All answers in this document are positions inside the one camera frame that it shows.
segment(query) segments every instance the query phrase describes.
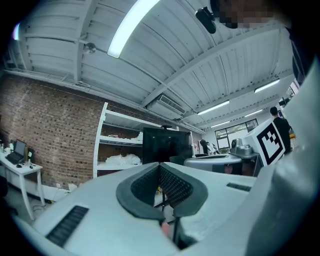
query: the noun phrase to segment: person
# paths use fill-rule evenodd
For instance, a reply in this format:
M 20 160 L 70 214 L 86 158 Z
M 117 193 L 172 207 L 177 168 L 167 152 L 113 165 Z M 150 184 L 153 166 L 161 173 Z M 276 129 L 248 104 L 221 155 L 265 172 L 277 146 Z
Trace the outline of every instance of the person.
M 317 40 L 317 8 L 310 2 L 289 0 L 210 0 L 213 15 L 228 28 L 250 28 L 271 20 L 281 22 L 292 43 L 292 69 L 301 85 L 319 56 Z
M 209 153 L 209 155 L 212 155 L 213 154 L 213 148 L 210 146 L 210 143 L 209 142 L 207 142 L 206 143 L 206 145 L 207 145 L 207 147 L 208 147 L 208 153 Z
M 282 142 L 285 148 L 284 154 L 286 155 L 291 152 L 290 134 L 289 134 L 289 130 L 291 129 L 291 127 L 286 119 L 279 117 L 278 110 L 275 106 L 273 106 L 270 109 L 270 113 L 274 118 L 273 123 L 280 134 L 280 137 L 282 139 Z
M 219 153 L 219 151 L 218 151 L 218 149 L 217 149 L 217 147 L 216 147 L 215 144 L 212 144 L 212 148 L 213 148 L 213 154 L 214 154 L 214 155 L 215 155 L 215 154 L 220 155 L 220 153 Z
M 207 142 L 204 139 L 200 140 L 200 145 L 203 148 L 203 153 L 206 154 L 206 155 L 209 155 L 208 145 L 207 145 Z

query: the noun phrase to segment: television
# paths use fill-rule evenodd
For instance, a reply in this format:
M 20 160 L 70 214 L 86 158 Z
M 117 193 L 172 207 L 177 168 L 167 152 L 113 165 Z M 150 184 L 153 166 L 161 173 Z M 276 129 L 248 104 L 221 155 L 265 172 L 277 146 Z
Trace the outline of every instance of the television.
M 160 128 L 143 129 L 142 163 L 170 162 L 170 157 L 192 157 L 190 132 Z

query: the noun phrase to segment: brick wall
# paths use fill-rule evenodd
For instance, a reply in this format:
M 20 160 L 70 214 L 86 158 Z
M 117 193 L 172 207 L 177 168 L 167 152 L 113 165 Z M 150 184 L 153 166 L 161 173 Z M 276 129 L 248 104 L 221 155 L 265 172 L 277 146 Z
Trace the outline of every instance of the brick wall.
M 93 177 L 95 139 L 104 102 L 109 103 L 108 110 L 157 124 L 165 123 L 107 99 L 38 80 L 5 75 L 0 80 L 0 133 L 7 143 L 19 139 L 35 150 L 35 163 L 43 166 L 44 185 L 55 187 L 59 183 L 68 189 L 70 183 L 79 185 Z M 110 126 L 103 129 L 104 134 L 119 134 L 123 138 L 138 135 Z M 124 156 L 135 153 L 141 157 L 140 151 L 102 145 L 99 159 L 104 161 L 121 153 Z

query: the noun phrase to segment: metal shelving unit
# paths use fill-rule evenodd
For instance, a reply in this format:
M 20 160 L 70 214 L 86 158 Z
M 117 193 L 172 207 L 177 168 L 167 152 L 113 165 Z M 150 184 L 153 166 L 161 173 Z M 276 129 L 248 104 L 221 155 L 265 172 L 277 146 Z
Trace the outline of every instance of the metal shelving unit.
M 98 162 L 98 152 L 99 152 L 100 144 L 126 146 L 126 147 L 142 147 L 143 145 L 143 142 L 141 140 L 102 136 L 101 130 L 103 125 L 119 127 L 119 128 L 128 129 L 128 130 L 134 130 L 137 132 L 142 132 L 144 130 L 144 127 L 147 127 L 147 128 L 161 127 L 161 125 L 156 123 L 148 122 L 132 116 L 107 110 L 107 107 L 108 107 L 108 103 L 105 102 L 101 112 L 98 129 L 96 132 L 96 139 L 95 139 L 95 146 L 94 146 L 94 153 L 93 153 L 93 178 L 96 178 L 98 176 L 98 170 L 110 170 L 110 171 L 124 170 L 124 169 L 129 169 L 137 166 L 137 165 L 116 166 L 116 165 L 107 165 L 105 162 Z M 179 129 L 177 127 L 177 129 L 171 128 L 170 130 L 178 131 Z
M 115 170 L 126 170 L 133 167 L 137 167 L 141 164 L 135 165 L 135 164 L 127 164 L 127 165 L 108 165 L 106 162 L 98 162 L 97 163 L 97 170 L 99 171 L 115 171 Z
M 114 138 L 107 136 L 100 136 L 100 144 L 128 146 L 128 147 L 142 147 L 142 140 L 128 139 L 128 138 Z

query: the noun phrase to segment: air conditioning unit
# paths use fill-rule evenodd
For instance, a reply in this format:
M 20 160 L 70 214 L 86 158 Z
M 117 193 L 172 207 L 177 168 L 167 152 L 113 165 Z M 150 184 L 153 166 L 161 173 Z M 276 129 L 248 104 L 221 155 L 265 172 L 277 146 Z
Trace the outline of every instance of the air conditioning unit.
M 165 95 L 152 101 L 146 109 L 170 120 L 180 119 L 186 113 L 182 107 Z

